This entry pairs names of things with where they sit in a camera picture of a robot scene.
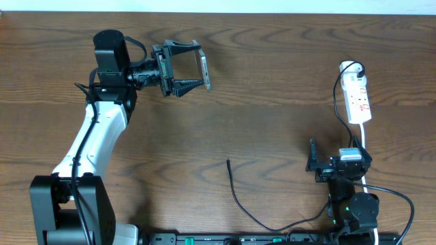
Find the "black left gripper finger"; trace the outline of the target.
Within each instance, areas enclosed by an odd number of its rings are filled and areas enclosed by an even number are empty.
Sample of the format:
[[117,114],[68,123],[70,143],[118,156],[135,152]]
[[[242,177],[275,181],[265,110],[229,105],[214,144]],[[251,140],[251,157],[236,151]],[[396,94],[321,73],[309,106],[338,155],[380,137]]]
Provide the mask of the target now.
[[172,94],[180,98],[194,88],[202,85],[204,85],[203,80],[174,80],[172,85]]
[[176,42],[169,39],[166,39],[164,41],[163,46],[168,49],[170,56],[201,49],[201,45],[198,43],[187,44],[183,42]]

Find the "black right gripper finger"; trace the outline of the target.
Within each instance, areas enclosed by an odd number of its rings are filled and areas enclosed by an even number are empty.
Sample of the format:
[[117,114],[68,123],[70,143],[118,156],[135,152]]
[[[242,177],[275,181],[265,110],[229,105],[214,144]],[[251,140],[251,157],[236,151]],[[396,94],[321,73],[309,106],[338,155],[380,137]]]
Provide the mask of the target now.
[[365,163],[371,163],[372,162],[372,157],[370,156],[370,154],[366,151],[366,149],[363,147],[362,143],[360,142],[360,140],[358,139],[357,136],[353,136],[352,138],[352,146],[354,148],[357,148],[362,156],[362,161]]
[[310,139],[310,149],[309,149],[309,156],[307,159],[307,164],[305,167],[306,172],[314,172],[316,169],[320,167],[319,161],[317,159],[317,151],[316,151],[316,145],[315,140],[313,138]]

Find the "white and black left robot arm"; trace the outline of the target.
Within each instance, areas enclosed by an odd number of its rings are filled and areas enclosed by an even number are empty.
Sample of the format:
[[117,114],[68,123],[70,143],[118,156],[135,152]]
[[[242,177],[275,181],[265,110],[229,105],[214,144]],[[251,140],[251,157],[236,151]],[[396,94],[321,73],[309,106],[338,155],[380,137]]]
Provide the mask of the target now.
[[201,45],[166,40],[131,61],[131,37],[100,31],[93,38],[97,67],[80,89],[86,115],[68,153],[29,188],[39,244],[147,244],[137,225],[116,221],[104,176],[116,141],[130,122],[138,91],[158,86],[164,96],[182,97],[210,86]]

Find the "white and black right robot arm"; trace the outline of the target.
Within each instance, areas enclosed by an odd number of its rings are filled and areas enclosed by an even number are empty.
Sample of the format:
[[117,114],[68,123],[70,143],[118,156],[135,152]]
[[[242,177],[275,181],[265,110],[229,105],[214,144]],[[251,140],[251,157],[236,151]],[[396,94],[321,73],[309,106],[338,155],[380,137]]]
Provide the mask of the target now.
[[379,198],[355,189],[369,170],[371,162],[371,156],[357,137],[352,138],[351,148],[339,149],[339,155],[325,163],[317,158],[315,140],[310,141],[305,171],[313,172],[316,182],[328,185],[328,212],[334,223],[331,238],[336,244],[351,244],[359,239],[363,244],[380,243],[377,231]]

